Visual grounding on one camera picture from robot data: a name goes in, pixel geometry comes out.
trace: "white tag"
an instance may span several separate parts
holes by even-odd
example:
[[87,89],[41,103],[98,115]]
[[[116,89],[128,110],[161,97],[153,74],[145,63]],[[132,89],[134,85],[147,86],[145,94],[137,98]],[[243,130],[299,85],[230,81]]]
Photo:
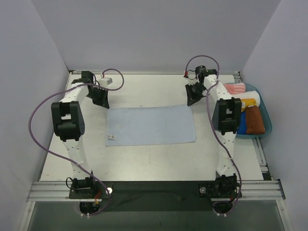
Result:
[[115,135],[108,135],[108,139],[109,139],[109,140],[115,140],[116,137],[115,137]]

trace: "white towel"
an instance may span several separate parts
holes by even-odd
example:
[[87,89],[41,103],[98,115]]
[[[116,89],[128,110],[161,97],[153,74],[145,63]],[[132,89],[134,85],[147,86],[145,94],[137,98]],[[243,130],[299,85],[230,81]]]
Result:
[[234,98],[240,98],[241,100],[243,99],[255,99],[257,102],[257,106],[260,106],[260,95],[258,92],[256,92],[255,90],[253,91],[246,91],[244,93],[239,93],[239,94],[235,94],[232,95]]

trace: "red and white cloth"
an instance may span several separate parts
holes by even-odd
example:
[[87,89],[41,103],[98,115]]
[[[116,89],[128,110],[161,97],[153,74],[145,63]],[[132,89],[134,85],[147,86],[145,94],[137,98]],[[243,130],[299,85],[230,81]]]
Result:
[[231,95],[244,93],[246,89],[244,83],[234,83],[234,84],[225,83],[224,86]]

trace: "brown towel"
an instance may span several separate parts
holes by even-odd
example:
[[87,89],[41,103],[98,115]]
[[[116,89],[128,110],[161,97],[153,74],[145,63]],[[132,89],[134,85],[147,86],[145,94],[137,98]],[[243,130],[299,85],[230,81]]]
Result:
[[257,106],[246,108],[246,134],[259,135],[265,133],[265,128],[260,113],[260,109]]

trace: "gray floor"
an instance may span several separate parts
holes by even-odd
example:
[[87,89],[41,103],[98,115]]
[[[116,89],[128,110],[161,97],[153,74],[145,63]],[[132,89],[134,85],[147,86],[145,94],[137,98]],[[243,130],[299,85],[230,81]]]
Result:
[[275,201],[240,201],[228,217],[213,212],[103,212],[80,218],[78,204],[36,202],[29,231],[119,231],[119,230],[235,230],[283,231]]

